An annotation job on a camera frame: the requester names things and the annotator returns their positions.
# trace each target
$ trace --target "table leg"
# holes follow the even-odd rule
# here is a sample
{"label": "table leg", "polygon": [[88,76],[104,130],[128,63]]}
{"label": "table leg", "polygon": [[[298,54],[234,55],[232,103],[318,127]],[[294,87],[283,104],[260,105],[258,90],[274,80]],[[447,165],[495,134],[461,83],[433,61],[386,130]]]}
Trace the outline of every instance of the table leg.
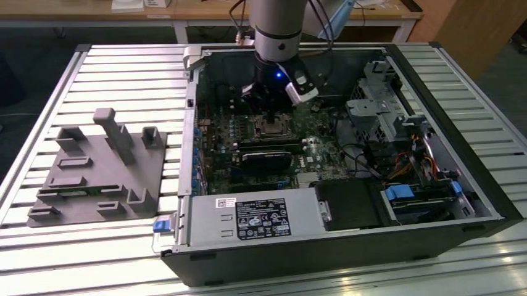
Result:
{"label": "table leg", "polygon": [[186,20],[174,21],[174,31],[178,43],[188,43],[187,25],[188,24]]}
{"label": "table leg", "polygon": [[393,42],[405,43],[409,40],[410,34],[413,32],[415,25],[415,20],[406,20],[403,25],[397,29]]}

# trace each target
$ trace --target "blue latch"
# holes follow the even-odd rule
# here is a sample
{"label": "blue latch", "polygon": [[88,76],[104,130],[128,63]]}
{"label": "blue latch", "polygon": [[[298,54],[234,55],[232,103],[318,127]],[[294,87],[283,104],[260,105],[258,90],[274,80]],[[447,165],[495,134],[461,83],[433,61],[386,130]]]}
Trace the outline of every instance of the blue latch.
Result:
{"label": "blue latch", "polygon": [[171,231],[171,220],[158,220],[154,222],[154,232],[170,232]]}
{"label": "blue latch", "polygon": [[462,185],[459,185],[459,183],[457,181],[453,181],[451,186],[454,189],[455,196],[463,194]]}
{"label": "blue latch", "polygon": [[394,199],[413,199],[415,197],[413,188],[410,188],[410,185],[393,185],[389,187],[389,189],[385,191],[386,196],[389,197],[389,200]]}

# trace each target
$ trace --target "barcode label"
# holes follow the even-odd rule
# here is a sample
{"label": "barcode label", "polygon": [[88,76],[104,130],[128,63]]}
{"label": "barcode label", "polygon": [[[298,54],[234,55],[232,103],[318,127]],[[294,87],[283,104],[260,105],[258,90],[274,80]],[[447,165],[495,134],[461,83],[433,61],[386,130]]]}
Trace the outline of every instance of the barcode label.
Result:
{"label": "barcode label", "polygon": [[148,19],[170,19],[171,16],[170,15],[147,15]]}
{"label": "barcode label", "polygon": [[216,199],[216,208],[232,208],[236,204],[236,198]]}

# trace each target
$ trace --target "aluminum extrusion table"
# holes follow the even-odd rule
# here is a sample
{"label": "aluminum extrusion table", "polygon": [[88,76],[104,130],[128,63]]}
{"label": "aluminum extrusion table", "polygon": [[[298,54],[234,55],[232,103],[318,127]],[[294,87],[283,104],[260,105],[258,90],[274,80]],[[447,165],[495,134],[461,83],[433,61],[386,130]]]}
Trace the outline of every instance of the aluminum extrusion table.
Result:
{"label": "aluminum extrusion table", "polygon": [[[178,209],[184,47],[79,47],[0,187],[2,295],[487,295],[527,289],[526,222],[429,260],[202,288],[183,285],[154,253],[154,219],[28,228],[59,128],[80,125],[86,134],[103,134],[92,123],[98,107],[118,111],[131,133],[152,125],[168,132],[159,212]],[[426,43],[399,48],[527,216],[526,139],[443,49]]]}

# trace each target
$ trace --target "warning label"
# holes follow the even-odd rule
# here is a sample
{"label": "warning label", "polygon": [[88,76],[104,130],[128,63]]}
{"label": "warning label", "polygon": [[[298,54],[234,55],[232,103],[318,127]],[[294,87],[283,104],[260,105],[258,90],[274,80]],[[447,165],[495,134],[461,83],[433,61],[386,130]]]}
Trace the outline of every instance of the warning label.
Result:
{"label": "warning label", "polygon": [[242,240],[291,235],[284,199],[236,202],[236,221]]}

